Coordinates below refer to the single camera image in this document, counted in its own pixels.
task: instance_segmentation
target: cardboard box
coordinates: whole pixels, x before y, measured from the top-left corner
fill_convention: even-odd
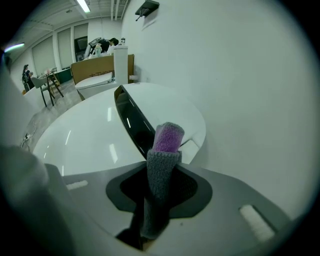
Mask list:
[[[129,76],[134,74],[134,62],[135,55],[128,55],[128,79]],[[99,58],[86,59],[82,61],[78,61],[71,65],[71,72],[73,76],[74,83],[77,84],[80,81],[107,74],[109,72],[113,72],[115,74],[114,67],[114,57],[113,56],[104,56]]]

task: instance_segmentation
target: wall-mounted holder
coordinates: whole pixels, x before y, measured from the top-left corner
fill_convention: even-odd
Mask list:
[[[140,8],[135,12],[135,15],[139,15],[135,21],[139,20],[140,17],[147,17],[149,14],[153,13],[159,8],[159,3],[152,0],[145,0],[145,2],[140,6]]]

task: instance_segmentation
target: purple sponge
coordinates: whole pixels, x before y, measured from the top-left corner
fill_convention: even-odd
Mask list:
[[[185,131],[179,125],[166,122],[156,127],[153,151],[176,153],[181,145]]]

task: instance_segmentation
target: toilet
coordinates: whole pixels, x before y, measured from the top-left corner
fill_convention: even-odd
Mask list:
[[[93,95],[128,83],[128,46],[115,46],[113,54],[114,77],[112,72],[110,72],[99,76],[89,77],[75,85],[75,88],[83,98],[87,99]]]

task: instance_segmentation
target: ceiling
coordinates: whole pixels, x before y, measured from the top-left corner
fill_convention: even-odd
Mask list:
[[[26,48],[53,30],[70,23],[90,18],[110,17],[110,20],[122,18],[130,0],[85,0],[90,12],[85,13],[77,0],[44,0],[21,25],[9,45],[24,43],[24,47],[10,52],[15,61]]]

